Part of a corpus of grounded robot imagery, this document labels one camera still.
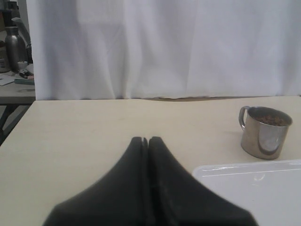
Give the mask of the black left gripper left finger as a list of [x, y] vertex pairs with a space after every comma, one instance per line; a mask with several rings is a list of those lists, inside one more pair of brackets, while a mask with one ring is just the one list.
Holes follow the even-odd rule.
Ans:
[[134, 137], [118, 162], [97, 182], [56, 205], [46, 226], [144, 226], [145, 151], [147, 141]]

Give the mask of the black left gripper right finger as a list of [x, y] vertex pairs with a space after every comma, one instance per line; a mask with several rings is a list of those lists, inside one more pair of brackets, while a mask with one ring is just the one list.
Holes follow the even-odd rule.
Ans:
[[149, 140], [149, 174], [158, 226], [256, 226], [247, 210], [199, 183], [163, 139]]

